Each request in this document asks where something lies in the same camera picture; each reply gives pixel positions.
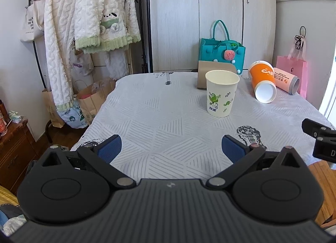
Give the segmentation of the teal tote bag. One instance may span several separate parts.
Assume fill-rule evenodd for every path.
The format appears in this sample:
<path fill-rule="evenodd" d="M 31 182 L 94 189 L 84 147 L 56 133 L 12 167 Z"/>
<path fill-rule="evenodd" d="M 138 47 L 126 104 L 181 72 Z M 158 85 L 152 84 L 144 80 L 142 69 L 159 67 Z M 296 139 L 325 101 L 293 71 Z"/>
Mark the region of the teal tote bag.
<path fill-rule="evenodd" d="M 221 24 L 226 32 L 225 40 L 215 38 L 216 27 Z M 213 37 L 211 39 L 201 38 L 199 46 L 199 61 L 213 61 L 232 64 L 237 74 L 244 70 L 245 47 L 238 41 L 231 40 L 225 23 L 217 20 L 213 26 Z"/>

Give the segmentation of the black clothes rack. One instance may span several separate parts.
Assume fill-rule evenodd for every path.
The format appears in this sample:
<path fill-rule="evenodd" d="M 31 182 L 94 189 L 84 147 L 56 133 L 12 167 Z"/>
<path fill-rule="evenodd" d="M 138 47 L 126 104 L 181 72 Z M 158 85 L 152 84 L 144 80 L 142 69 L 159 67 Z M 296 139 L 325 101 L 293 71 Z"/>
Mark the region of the black clothes rack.
<path fill-rule="evenodd" d="M 41 7 L 41 10 L 43 9 L 41 4 L 35 5 L 35 3 L 39 3 L 42 0 L 28 0 L 28 7 L 34 6 L 34 7 Z M 34 12 L 33 13 L 33 18 L 32 18 L 32 22 L 33 22 L 33 41 L 32 41 L 32 45 L 33 45 L 33 51 L 34 51 L 34 55 L 35 55 L 35 61 L 37 63 L 37 67 L 38 67 L 38 71 L 39 71 L 39 75 L 41 77 L 41 81 L 42 81 L 42 85 L 43 85 L 43 91 L 44 92 L 48 92 L 50 91 L 50 86 L 49 86 L 49 80 L 47 77 L 47 72 L 43 73 L 41 64 L 40 64 L 40 60 L 39 60 L 39 55 L 38 55 L 38 51 L 37 51 L 37 44 L 36 41 L 41 39 L 44 35 L 44 27 L 42 26 L 42 23 L 39 23 L 38 20 L 39 18 L 42 18 L 43 13 L 42 12 Z"/>

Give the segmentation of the white fleece green-trim jacket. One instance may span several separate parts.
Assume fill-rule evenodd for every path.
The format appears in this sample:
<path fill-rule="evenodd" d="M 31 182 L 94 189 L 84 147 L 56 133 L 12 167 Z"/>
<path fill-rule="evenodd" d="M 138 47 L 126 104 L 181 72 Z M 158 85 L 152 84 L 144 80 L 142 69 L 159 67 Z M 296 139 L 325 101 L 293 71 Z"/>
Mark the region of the white fleece green-trim jacket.
<path fill-rule="evenodd" d="M 141 41 L 134 0 L 75 0 L 75 47 L 114 51 Z"/>

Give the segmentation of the brown kraft paper bag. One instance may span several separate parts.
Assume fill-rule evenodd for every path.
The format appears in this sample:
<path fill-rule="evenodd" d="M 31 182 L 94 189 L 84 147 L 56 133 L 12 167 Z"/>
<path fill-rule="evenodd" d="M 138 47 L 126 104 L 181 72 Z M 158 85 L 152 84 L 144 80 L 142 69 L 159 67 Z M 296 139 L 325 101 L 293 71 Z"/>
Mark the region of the brown kraft paper bag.
<path fill-rule="evenodd" d="M 88 125 L 91 125 L 108 95 L 116 87 L 115 80 L 105 78 L 77 93 L 77 101 Z"/>

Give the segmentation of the white green-printed paper cup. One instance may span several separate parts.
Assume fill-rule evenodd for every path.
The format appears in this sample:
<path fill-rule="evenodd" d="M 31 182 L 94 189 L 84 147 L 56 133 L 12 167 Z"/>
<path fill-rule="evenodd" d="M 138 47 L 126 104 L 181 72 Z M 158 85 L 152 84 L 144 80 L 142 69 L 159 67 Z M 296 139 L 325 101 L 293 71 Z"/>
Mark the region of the white green-printed paper cup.
<path fill-rule="evenodd" d="M 207 111 L 214 117 L 230 114 L 240 77 L 227 70 L 211 70 L 205 74 Z"/>

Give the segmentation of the white fleece long robe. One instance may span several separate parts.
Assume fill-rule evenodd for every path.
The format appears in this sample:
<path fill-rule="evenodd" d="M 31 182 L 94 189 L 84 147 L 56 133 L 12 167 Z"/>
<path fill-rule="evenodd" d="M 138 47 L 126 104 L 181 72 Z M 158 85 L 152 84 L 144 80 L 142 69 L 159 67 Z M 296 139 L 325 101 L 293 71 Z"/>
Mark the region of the white fleece long robe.
<path fill-rule="evenodd" d="M 75 0 L 45 0 L 47 71 L 57 111 L 74 104 L 70 52 L 74 40 Z"/>

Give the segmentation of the pink paper shopping bag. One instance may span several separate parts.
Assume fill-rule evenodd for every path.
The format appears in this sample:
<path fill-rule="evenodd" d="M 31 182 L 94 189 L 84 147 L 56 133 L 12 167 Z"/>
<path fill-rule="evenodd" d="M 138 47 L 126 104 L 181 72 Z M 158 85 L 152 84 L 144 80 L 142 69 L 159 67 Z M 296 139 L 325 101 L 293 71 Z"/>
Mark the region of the pink paper shopping bag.
<path fill-rule="evenodd" d="M 289 72 L 300 79 L 298 93 L 306 98 L 308 86 L 308 63 L 306 61 L 306 40 L 297 35 L 287 56 L 277 56 L 276 67 Z"/>

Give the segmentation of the grey three-door wardrobe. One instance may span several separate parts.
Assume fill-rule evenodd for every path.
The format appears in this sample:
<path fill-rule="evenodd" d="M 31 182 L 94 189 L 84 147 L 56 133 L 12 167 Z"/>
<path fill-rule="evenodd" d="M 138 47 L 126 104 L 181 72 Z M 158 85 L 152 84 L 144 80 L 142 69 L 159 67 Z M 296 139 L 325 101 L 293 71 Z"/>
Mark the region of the grey three-door wardrobe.
<path fill-rule="evenodd" d="M 246 48 L 244 65 L 272 61 L 276 0 L 147 0 L 151 70 L 193 70 L 201 39 L 230 37 Z"/>

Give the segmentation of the wooden side cabinet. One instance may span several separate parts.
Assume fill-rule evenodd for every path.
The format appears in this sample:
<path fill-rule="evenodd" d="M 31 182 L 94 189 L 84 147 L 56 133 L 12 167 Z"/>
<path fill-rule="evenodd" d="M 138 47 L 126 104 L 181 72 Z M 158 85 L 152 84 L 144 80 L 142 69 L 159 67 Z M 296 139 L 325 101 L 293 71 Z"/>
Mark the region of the wooden side cabinet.
<path fill-rule="evenodd" d="M 27 119 L 11 123 L 7 129 L 7 134 L 1 137 L 0 184 L 16 194 L 29 163 L 37 159 L 38 154 Z"/>

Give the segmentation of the orange coco paper cup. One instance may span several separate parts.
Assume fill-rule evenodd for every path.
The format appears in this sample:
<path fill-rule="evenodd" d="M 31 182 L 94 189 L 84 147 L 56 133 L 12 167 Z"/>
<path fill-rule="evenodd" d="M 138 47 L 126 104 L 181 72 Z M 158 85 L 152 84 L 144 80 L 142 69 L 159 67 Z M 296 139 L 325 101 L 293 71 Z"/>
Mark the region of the orange coco paper cup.
<path fill-rule="evenodd" d="M 263 60 L 255 61 L 248 69 L 256 99 L 261 103 L 271 103 L 277 95 L 273 66 Z"/>

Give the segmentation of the white canvas tote bag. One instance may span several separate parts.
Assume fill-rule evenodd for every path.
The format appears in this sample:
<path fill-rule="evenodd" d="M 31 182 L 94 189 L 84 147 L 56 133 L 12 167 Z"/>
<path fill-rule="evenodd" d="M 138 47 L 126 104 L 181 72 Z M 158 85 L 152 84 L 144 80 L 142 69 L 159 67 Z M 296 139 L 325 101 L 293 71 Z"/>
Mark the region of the white canvas tote bag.
<path fill-rule="evenodd" d="M 44 35 L 45 0 L 37 0 L 26 9 L 20 40 L 30 43 Z"/>

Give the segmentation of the white patterned tablecloth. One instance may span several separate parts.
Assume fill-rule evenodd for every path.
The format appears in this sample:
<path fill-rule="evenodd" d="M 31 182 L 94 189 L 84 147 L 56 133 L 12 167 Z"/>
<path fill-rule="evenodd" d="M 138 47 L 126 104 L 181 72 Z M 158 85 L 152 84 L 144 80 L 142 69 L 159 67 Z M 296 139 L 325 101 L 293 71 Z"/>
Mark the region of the white patterned tablecloth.
<path fill-rule="evenodd" d="M 225 135 L 246 144 L 257 142 L 269 151 L 290 145 L 312 164 L 314 139 L 303 133 L 302 121 L 329 125 L 297 94 L 279 90 L 273 102 L 258 102 L 247 76 L 240 78 L 229 116 L 210 115 L 206 102 L 207 92 L 197 88 L 196 73 L 126 76 L 118 80 L 78 145 L 117 134 L 122 150 L 112 166 L 134 180 L 207 180 L 231 165 L 222 152 Z"/>

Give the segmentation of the pink paper cup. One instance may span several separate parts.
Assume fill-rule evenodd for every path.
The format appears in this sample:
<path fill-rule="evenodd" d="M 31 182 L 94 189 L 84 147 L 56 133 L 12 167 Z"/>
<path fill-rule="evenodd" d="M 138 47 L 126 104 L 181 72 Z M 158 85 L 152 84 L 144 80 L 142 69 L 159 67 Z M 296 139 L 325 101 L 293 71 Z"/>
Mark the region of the pink paper cup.
<path fill-rule="evenodd" d="M 282 69 L 274 68 L 274 79 L 278 88 L 290 95 L 297 93 L 300 84 L 300 79 L 297 76 Z"/>

